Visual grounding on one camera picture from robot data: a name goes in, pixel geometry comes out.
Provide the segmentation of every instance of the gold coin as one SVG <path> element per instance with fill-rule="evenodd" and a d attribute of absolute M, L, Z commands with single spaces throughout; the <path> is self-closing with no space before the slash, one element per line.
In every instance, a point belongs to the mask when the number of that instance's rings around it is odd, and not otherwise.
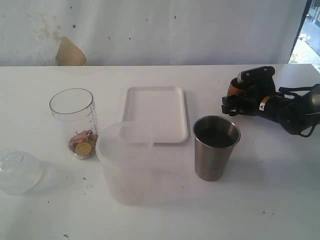
<path fill-rule="evenodd" d="M 82 142 L 75 147 L 74 151 L 78 155 L 87 156 L 89 153 L 91 153 L 92 147 L 90 143 Z"/>

